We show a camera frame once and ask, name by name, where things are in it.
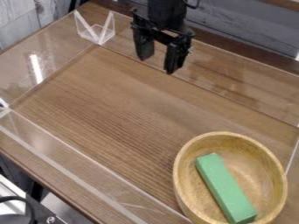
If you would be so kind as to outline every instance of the bamboo bowl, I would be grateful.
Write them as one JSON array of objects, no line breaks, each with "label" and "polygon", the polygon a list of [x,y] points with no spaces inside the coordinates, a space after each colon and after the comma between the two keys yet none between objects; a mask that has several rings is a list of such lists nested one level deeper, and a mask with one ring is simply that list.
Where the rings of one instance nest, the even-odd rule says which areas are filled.
[{"label": "bamboo bowl", "polygon": [[194,223],[229,223],[195,167],[198,156],[218,153],[257,211],[255,224],[271,223],[287,196],[283,166],[273,152],[254,139],[230,132],[197,136],[183,147],[174,163],[175,196]]}]

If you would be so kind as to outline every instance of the bowl rim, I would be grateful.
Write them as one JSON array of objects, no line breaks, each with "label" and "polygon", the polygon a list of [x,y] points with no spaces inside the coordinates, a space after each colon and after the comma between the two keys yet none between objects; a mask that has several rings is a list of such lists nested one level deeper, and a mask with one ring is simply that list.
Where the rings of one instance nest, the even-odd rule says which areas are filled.
[{"label": "bowl rim", "polygon": [[238,133],[234,133],[234,132],[229,132],[229,131],[213,131],[213,132],[209,132],[206,134],[202,134],[199,136],[197,136],[195,138],[193,138],[187,144],[182,147],[178,155],[177,155],[177,158],[175,158],[175,161],[174,161],[174,167],[173,167],[173,185],[174,185],[174,190],[175,190],[175,195],[177,195],[177,200],[178,200],[178,197],[181,197],[181,202],[185,204],[186,208],[189,209],[189,212],[191,212],[202,221],[206,221],[207,223],[213,223],[213,224],[229,224],[227,222],[222,222],[222,221],[218,221],[218,220],[214,220],[209,215],[206,215],[205,213],[201,213],[201,215],[198,215],[191,209],[190,207],[186,205],[185,203],[185,193],[183,193],[183,190],[181,189],[181,185],[177,185],[177,179],[179,179],[178,177],[178,167],[179,167],[179,163],[181,163],[181,158],[185,154],[185,152],[189,150],[190,146],[198,142],[201,139],[206,138],[206,137],[211,137],[211,136],[233,136],[233,137],[239,137],[242,138],[243,140],[247,140],[250,141],[253,144],[255,144],[261,150],[265,151],[265,153],[269,155],[270,159],[274,161],[275,163],[275,168],[278,169],[281,175],[279,175],[279,178],[281,178],[281,182],[283,183],[283,192],[282,192],[282,198],[275,206],[275,209],[274,211],[262,219],[262,220],[258,220],[255,222],[253,222],[251,224],[265,224],[265,223],[270,223],[275,218],[277,216],[281,214],[283,208],[285,208],[285,205],[286,205],[286,199],[287,199],[287,178],[286,178],[286,172],[285,172],[285,168],[282,166],[282,163],[279,161],[279,159],[277,158],[275,154],[273,153],[273,151],[259,142],[257,141],[255,139],[253,139],[251,137],[249,136],[245,136],[245,135],[241,135]]}]

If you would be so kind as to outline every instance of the white bracket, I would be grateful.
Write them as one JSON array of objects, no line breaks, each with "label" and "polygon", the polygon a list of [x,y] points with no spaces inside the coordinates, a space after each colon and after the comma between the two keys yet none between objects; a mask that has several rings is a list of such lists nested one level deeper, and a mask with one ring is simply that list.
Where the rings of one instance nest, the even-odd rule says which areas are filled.
[{"label": "white bracket", "polygon": [[92,41],[96,45],[104,45],[106,42],[116,36],[115,15],[111,11],[107,15],[104,26],[94,24],[90,26],[87,20],[75,10],[74,12],[79,35]]}]

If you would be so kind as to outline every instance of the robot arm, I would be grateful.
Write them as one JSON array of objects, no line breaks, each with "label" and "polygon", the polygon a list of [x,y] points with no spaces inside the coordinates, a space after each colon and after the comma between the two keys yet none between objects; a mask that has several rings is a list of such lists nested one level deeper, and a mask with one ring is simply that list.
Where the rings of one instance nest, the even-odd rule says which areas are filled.
[{"label": "robot arm", "polygon": [[[149,0],[149,13],[139,15],[134,10],[134,38],[135,49],[140,60],[146,60],[155,54],[155,40],[167,45],[165,58],[165,70],[173,74],[181,67],[190,53],[194,31],[186,26],[185,18],[187,7],[197,9],[187,0]],[[177,37],[165,33],[170,31]]]}]

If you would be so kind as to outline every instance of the green block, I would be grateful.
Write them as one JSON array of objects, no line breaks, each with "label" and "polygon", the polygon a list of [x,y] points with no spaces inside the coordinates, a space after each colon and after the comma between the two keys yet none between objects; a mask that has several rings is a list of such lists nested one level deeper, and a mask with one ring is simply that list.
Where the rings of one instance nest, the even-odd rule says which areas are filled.
[{"label": "green block", "polygon": [[231,176],[221,156],[213,153],[198,157],[197,168],[226,214],[229,223],[247,224],[254,222],[258,211]]}]

